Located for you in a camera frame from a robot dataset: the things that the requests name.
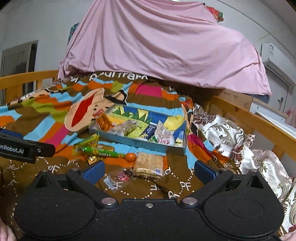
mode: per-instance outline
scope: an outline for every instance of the floral fabric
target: floral fabric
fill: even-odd
[[[229,157],[229,161],[223,163],[224,167],[240,174],[257,169],[262,174],[283,205],[285,216],[282,229],[287,233],[295,231],[296,179],[288,176],[278,157],[270,150],[251,150],[255,135],[246,135],[232,121],[207,114],[197,104],[194,105],[193,114],[193,123],[198,128],[199,136],[202,133],[219,153]],[[294,235],[286,237],[289,237],[289,241],[295,238]]]

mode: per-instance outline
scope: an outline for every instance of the colorful blanket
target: colorful blanket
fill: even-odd
[[[53,174],[63,174],[74,167],[87,167],[89,164],[85,159],[73,157],[73,144],[89,137],[89,123],[113,104],[182,116],[182,120],[170,122],[170,129],[176,130],[185,121],[185,133],[190,134],[183,156],[100,140],[99,143],[111,145],[120,153],[138,151],[167,156],[168,168],[164,180],[153,182],[130,178],[128,183],[117,182],[115,191],[109,190],[103,180],[96,184],[119,201],[123,198],[185,197],[203,186],[194,175],[194,162],[200,159],[217,168],[213,159],[224,158],[219,156],[213,146],[209,147],[209,143],[203,142],[192,132],[192,100],[187,96],[179,96],[170,86],[163,86],[157,79],[135,73],[96,72],[87,76],[74,76],[66,83],[0,107],[1,127],[22,133],[24,139],[51,143],[56,147],[52,158],[38,157],[36,164],[1,158],[1,217],[18,237],[21,234],[14,221],[18,196],[42,169],[49,169]],[[104,162],[107,174],[117,174],[130,165],[116,159],[106,159]]]

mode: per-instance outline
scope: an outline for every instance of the gold wrapped candy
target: gold wrapped candy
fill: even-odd
[[[87,159],[87,162],[91,165],[93,163],[95,163],[96,161],[99,161],[101,160],[100,157],[98,156],[89,156],[88,159]]]

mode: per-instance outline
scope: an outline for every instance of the red tongue print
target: red tongue print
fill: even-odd
[[[72,120],[72,127],[77,125],[79,123],[79,121],[82,120],[82,118],[84,117],[84,115],[87,112],[88,107],[91,105],[93,99],[94,99],[94,95],[96,94],[94,93],[91,97],[81,101],[81,103],[78,106],[78,109],[73,117]]]

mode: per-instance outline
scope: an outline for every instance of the ceiling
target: ceiling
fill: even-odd
[[[296,36],[296,0],[260,0],[270,8]]]

